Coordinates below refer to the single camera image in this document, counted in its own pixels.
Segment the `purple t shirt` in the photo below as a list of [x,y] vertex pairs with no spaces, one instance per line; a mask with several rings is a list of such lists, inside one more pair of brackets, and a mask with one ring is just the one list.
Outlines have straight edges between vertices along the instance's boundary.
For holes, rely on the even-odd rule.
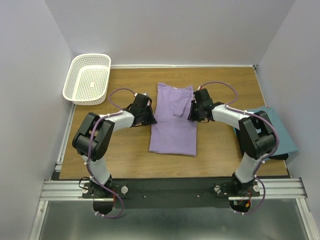
[[157,85],[157,100],[151,126],[149,151],[157,154],[197,155],[197,123],[188,120],[194,98],[193,87]]

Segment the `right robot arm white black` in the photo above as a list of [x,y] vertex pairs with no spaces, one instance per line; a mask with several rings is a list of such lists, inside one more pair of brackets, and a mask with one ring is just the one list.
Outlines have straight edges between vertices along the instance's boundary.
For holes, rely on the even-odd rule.
[[253,185],[260,166],[277,150],[280,142],[268,114],[264,111],[252,113],[239,110],[222,102],[214,103],[205,88],[199,88],[193,96],[188,116],[190,121],[221,122],[238,130],[243,157],[222,189],[234,195],[247,191]]

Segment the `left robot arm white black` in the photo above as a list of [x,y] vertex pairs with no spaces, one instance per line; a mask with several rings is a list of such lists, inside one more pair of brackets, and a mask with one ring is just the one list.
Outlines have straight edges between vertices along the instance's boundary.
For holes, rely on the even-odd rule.
[[134,94],[134,101],[118,112],[98,115],[88,113],[72,140],[72,147],[83,158],[89,173],[89,194],[108,198],[114,194],[112,176],[107,169],[104,156],[115,131],[156,124],[152,99],[141,93]]

